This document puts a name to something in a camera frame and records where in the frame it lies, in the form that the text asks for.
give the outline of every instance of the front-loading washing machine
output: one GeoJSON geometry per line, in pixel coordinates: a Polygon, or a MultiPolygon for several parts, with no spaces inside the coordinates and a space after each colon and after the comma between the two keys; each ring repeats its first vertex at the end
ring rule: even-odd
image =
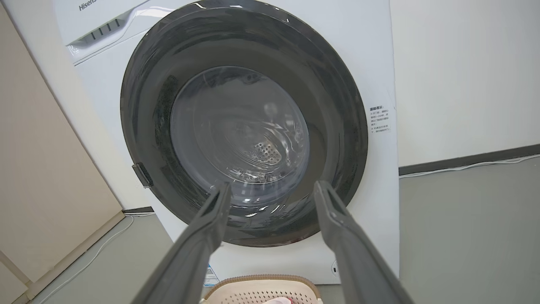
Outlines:
{"type": "Polygon", "coordinates": [[[231,183],[206,284],[250,274],[339,283],[317,180],[399,274],[388,0],[56,0],[55,11],[125,170],[171,238],[231,183]]]}

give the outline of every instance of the pink cloth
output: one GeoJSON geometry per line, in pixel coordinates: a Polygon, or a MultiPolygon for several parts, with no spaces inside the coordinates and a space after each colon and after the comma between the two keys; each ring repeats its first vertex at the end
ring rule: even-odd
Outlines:
{"type": "Polygon", "coordinates": [[[274,300],[266,301],[263,304],[292,304],[287,298],[276,298],[274,300]]]}

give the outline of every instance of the cabinet door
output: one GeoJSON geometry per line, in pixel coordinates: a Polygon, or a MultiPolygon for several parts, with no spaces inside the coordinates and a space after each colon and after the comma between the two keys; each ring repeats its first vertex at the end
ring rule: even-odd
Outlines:
{"type": "Polygon", "coordinates": [[[9,269],[0,263],[0,303],[12,303],[26,291],[24,285],[19,279],[9,271],[9,269]]]}
{"type": "Polygon", "coordinates": [[[0,251],[36,282],[121,207],[1,4],[0,41],[0,251]]]}

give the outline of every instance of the warning label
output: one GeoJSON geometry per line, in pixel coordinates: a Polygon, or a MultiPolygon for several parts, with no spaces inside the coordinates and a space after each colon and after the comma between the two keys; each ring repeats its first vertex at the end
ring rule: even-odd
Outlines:
{"type": "Polygon", "coordinates": [[[369,108],[369,123],[371,133],[390,131],[388,119],[390,119],[388,116],[388,110],[382,105],[369,108]]]}
{"type": "Polygon", "coordinates": [[[206,268],[206,276],[204,278],[204,286],[214,286],[217,283],[219,283],[218,276],[215,275],[214,270],[212,270],[212,267],[208,265],[208,268],[206,268]]]}

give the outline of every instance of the hisense logo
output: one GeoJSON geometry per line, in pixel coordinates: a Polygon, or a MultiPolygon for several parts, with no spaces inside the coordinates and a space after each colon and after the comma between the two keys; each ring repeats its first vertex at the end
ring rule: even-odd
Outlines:
{"type": "Polygon", "coordinates": [[[88,7],[88,5],[90,5],[90,4],[92,4],[92,3],[96,2],[96,1],[97,0],[90,0],[88,2],[85,2],[85,3],[81,4],[81,5],[79,5],[79,11],[84,10],[85,8],[88,7]]]}

